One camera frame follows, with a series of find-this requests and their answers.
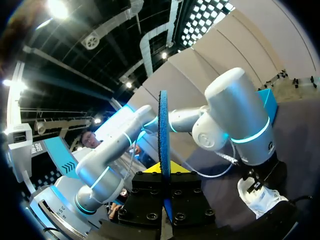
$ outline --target ceiling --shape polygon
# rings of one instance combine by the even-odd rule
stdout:
[[[63,2],[68,9],[68,17],[65,20],[52,19],[29,34],[24,43],[22,78],[28,90],[21,95],[21,118],[34,129],[33,135],[37,136],[34,141],[59,135],[55,129],[51,130],[52,134],[39,136],[36,121],[94,118],[99,115],[104,122],[115,112],[110,104],[111,98],[126,104],[134,90],[147,79],[140,42],[149,31],[167,23],[172,11],[171,0]],[[170,29],[149,40],[153,71],[165,62],[161,57],[163,52],[171,56],[189,47],[183,45],[181,37],[197,1],[178,2],[172,25],[173,46],[167,46]],[[98,28],[115,16],[128,12],[133,3],[135,6],[143,3],[137,16],[113,27],[99,39],[94,49],[89,50],[83,45],[86,37],[98,33]],[[37,16],[37,25],[50,18],[43,11]],[[132,87],[127,88],[126,82],[132,83]],[[68,131],[65,136],[67,143],[70,145],[80,132],[81,129]]]

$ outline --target beige panel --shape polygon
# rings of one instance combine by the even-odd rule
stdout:
[[[143,87],[157,99],[161,90],[167,90],[169,111],[207,104],[205,96],[168,61],[143,83]],[[184,162],[197,148],[189,133],[170,133],[171,157],[175,162]]]
[[[271,59],[274,67],[276,68],[277,73],[285,69],[275,49],[272,47],[271,43],[264,36],[264,34],[260,31],[260,29],[254,24],[254,22],[252,22],[249,18],[247,18],[238,9],[233,10],[230,14],[234,18],[236,18],[245,28],[247,28],[248,31],[250,31],[250,33],[256,38],[259,44],[261,44],[266,54],[268,54],[269,58]]]
[[[207,104],[205,96],[168,61],[155,71],[143,86],[156,99],[161,90],[167,90],[169,111]]]
[[[233,15],[225,17],[215,28],[241,52],[262,83],[277,75],[278,71],[264,48]]]
[[[230,17],[232,18],[232,16],[226,16],[222,21]],[[236,67],[243,68],[250,76],[255,88],[261,87],[262,82],[253,68],[241,52],[219,30],[211,28],[193,45],[193,48],[212,66],[219,64],[224,66],[226,70]]]
[[[168,61],[203,94],[212,81],[219,76],[218,72],[191,47],[173,55]]]
[[[291,79],[316,76],[319,56],[299,21],[279,0],[230,0],[268,39]]]

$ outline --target man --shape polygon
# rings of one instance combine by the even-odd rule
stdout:
[[[84,130],[80,135],[80,143],[89,149],[95,149],[101,144],[101,141],[96,139],[96,135],[89,130]]]

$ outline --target white cable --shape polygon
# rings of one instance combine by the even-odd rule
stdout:
[[[201,172],[198,172],[197,170],[195,170],[192,166],[189,165],[189,163],[185,162],[185,164],[192,170],[192,171],[195,171],[197,174],[199,174],[200,176],[202,177],[205,177],[205,178],[209,178],[209,179],[214,179],[214,178],[218,178],[218,177],[221,177],[223,176],[224,174],[226,174],[232,167],[233,164],[235,164],[236,162],[238,162],[237,159],[235,159],[236,157],[236,149],[235,149],[235,146],[234,144],[232,143],[232,141],[229,139],[230,143],[231,143],[231,146],[232,146],[232,150],[233,150],[233,157],[231,156],[228,156],[226,154],[223,154],[221,152],[215,152],[218,156],[228,160],[231,162],[230,166],[222,173],[219,173],[217,175],[205,175],[205,174],[202,174]]]
[[[134,162],[134,156],[135,156],[135,152],[136,152],[136,146],[137,146],[137,142],[138,142],[138,137],[136,138],[136,140],[134,142],[133,151],[132,151],[131,159],[130,159],[130,165],[129,165],[128,171],[126,172],[126,174],[125,174],[125,176],[123,178],[124,181],[129,177],[129,172],[130,172],[132,164]]]

